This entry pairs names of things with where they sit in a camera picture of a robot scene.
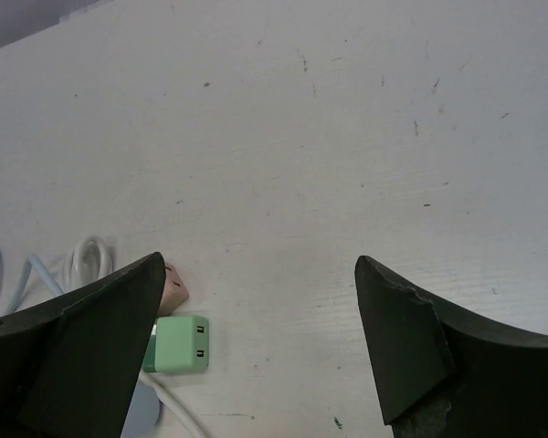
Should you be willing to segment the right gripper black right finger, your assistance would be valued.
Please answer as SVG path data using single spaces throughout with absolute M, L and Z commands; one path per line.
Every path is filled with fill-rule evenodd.
M 548 437 L 548 335 L 485 318 L 367 255 L 354 277 L 394 436 Z

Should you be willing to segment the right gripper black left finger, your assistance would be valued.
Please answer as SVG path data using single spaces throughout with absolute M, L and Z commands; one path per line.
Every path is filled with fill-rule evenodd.
M 154 252 L 0 318 L 0 437 L 118 437 L 165 281 Z

